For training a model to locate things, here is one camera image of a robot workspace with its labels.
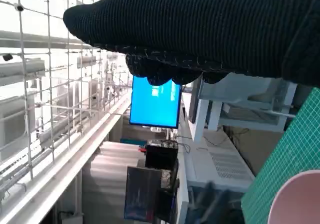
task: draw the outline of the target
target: pink bowl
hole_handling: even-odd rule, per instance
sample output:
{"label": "pink bowl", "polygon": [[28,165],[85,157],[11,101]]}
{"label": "pink bowl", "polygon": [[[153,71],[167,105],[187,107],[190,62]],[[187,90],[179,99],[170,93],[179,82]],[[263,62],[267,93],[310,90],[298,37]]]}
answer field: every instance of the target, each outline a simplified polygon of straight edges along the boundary
{"label": "pink bowl", "polygon": [[320,170],[299,173],[280,188],[268,224],[320,224]]}

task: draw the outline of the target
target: cable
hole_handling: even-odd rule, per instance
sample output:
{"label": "cable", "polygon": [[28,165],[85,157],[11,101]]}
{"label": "cable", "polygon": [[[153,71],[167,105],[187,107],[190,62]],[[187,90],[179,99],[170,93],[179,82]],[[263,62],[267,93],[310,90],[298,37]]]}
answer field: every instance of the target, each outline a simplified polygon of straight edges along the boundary
{"label": "cable", "polygon": [[185,149],[185,151],[186,151],[186,153],[190,153],[190,151],[191,151],[191,147],[188,145],[188,144],[185,144],[185,143],[178,143],[178,145],[181,145],[181,146],[183,146],[184,147],[184,149]]}
{"label": "cable", "polygon": [[209,139],[205,136],[203,136],[209,143],[211,143],[212,145],[214,145],[215,147],[220,147],[220,145],[228,138],[228,136],[226,136],[219,144],[215,144],[211,141],[209,141]]}

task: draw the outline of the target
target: blue screen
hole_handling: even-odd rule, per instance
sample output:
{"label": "blue screen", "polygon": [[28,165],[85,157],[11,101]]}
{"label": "blue screen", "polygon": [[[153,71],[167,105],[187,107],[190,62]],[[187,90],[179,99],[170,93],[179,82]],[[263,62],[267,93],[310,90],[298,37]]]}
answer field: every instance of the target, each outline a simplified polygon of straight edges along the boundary
{"label": "blue screen", "polygon": [[171,80],[152,86],[147,78],[133,79],[130,123],[177,128],[180,85]]}

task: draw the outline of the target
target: metal wire fence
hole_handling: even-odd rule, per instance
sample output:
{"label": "metal wire fence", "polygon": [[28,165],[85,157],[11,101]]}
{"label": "metal wire fence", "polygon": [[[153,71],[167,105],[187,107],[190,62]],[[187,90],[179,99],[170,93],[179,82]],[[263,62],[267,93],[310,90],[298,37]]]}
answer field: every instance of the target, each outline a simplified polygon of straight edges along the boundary
{"label": "metal wire fence", "polygon": [[[14,76],[17,81],[0,75],[2,206],[14,186],[26,191],[130,89],[122,55],[82,43],[63,25],[66,8],[94,1],[0,0],[6,18],[0,23],[0,68],[9,63],[22,70]],[[43,67],[30,72],[31,63]],[[24,123],[15,126],[19,117]]]}

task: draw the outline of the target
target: green cutting mat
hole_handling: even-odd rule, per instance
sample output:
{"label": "green cutting mat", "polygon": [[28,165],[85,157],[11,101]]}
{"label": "green cutting mat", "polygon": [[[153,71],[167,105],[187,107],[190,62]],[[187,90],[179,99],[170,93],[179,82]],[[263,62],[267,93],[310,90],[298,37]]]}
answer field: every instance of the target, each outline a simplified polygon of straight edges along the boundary
{"label": "green cutting mat", "polygon": [[292,176],[320,169],[320,89],[313,89],[297,117],[242,198],[246,224],[266,224],[271,204]]}

